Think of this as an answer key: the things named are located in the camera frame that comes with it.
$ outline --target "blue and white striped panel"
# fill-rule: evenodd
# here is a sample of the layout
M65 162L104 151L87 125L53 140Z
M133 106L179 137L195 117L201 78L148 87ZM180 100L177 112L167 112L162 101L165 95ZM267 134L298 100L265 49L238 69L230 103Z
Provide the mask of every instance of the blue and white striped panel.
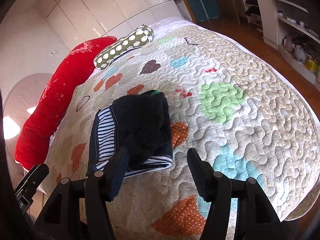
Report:
M115 153L115 130L116 125L107 107L98 114L98 149L99 157L95 164L95 169L102 170L107 164L108 159Z

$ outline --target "quilted bedspread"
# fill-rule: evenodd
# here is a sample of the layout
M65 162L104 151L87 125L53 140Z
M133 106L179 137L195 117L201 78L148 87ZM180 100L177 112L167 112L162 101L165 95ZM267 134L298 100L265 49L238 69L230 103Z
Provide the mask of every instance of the quilted bedspread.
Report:
M200 237L210 204L199 197L191 177L190 147L229 178L257 179L281 220L310 209L312 200L303 200L310 191L309 199L319 195L320 152L309 107L261 59L195 26L124 54L76 88L48 153L44 190L52 192L63 177L85 178L99 109L152 89L164 92L169 104L173 164L124 180L118 197L107 204L117 239ZM236 207L233 200L228 239Z

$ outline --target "patchwork quilt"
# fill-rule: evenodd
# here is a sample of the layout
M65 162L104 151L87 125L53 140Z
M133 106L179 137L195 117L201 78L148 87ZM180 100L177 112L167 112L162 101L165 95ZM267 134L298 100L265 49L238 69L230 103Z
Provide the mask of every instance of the patchwork quilt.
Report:
M186 160L190 147L229 178L257 179L281 220L313 205L320 152L310 109L261 59L195 26L124 54L76 88L48 153L44 190L51 193L63 177L85 178L99 109L153 89L165 93L169 104L173 163L125 179L118 197L107 203L117 239L200 238L210 203L193 182ZM233 200L228 239L236 207Z

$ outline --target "red pillow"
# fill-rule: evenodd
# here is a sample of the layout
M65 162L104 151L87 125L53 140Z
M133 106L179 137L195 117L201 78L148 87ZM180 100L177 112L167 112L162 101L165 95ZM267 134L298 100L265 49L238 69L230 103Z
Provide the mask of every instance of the red pillow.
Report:
M100 51L116 41L116 37L86 41L75 47L61 62L18 137L15 159L25 169L30 170L33 165L44 162L50 136L66 113L76 86L89 78L95 69L93 60Z

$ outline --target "green patterned pillow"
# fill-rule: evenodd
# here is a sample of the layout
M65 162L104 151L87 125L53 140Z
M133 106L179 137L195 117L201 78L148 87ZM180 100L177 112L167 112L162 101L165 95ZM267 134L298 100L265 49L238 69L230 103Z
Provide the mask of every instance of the green patterned pillow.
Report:
M119 39L114 44L106 47L94 59L93 63L99 70L104 70L122 54L131 49L140 48L153 39L153 30L146 25L138 27L128 36Z

